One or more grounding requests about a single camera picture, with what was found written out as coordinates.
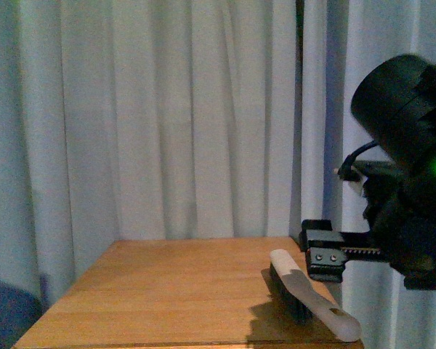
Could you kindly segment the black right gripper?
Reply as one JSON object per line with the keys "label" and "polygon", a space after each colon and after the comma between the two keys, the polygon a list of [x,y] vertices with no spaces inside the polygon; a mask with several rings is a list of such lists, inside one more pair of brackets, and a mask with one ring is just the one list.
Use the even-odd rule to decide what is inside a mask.
{"label": "black right gripper", "polygon": [[310,278],[343,280],[350,261],[385,262],[404,277],[408,290],[436,291],[436,224],[404,207],[399,179],[373,175],[363,183],[369,231],[335,231],[329,220],[304,220],[300,249]]}

